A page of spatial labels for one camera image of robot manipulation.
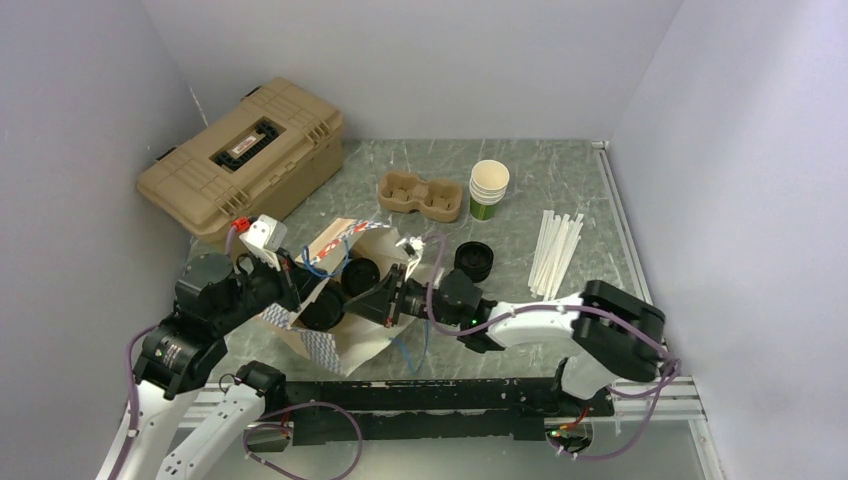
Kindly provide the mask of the blue checkered paper bag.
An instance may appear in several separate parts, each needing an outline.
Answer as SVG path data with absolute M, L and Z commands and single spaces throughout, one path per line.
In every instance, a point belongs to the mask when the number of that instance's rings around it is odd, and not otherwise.
M 390 274 L 393 264 L 406 267 L 407 255 L 395 244 L 403 238 L 397 229 L 372 220 L 335 219 L 309 244 L 309 263 L 305 265 L 298 256 L 294 265 L 318 277 L 318 286 L 301 305 L 299 311 L 285 310 L 273 304 L 259 314 L 268 325 L 298 355 L 338 375 L 348 376 L 366 361 L 389 347 L 414 318 L 402 315 L 398 326 L 385 328 L 352 314 L 344 315 L 334 328 L 319 332 L 307 329 L 298 320 L 326 284 L 340 283 L 344 267 L 354 258 L 373 260 L 380 269 L 381 279 Z M 434 268 L 422 260 L 412 277 L 422 283 L 430 279 Z

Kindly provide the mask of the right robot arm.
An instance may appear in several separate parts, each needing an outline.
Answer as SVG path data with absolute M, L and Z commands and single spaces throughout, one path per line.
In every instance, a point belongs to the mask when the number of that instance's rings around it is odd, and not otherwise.
M 664 314 L 600 280 L 563 298 L 510 303 L 484 298 L 460 270 L 422 284 L 395 265 L 343 310 L 383 327 L 403 315 L 423 319 L 476 353 L 559 343 L 565 353 L 550 392 L 553 406 L 564 415 L 578 413 L 618 379 L 654 381 L 672 360 L 661 344 Z

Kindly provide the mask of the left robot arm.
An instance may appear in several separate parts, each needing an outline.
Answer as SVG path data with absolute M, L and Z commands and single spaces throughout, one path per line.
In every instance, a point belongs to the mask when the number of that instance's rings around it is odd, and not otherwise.
M 235 438 L 259 418 L 279 417 L 287 406 L 286 377 L 253 360 L 177 447 L 181 421 L 227 352 L 225 337 L 272 305 L 297 308 L 317 281 L 283 248 L 269 266 L 248 255 L 249 271 L 224 254 L 191 260 L 175 286 L 172 312 L 137 334 L 136 360 L 127 360 L 128 402 L 97 476 L 100 479 L 200 479 Z

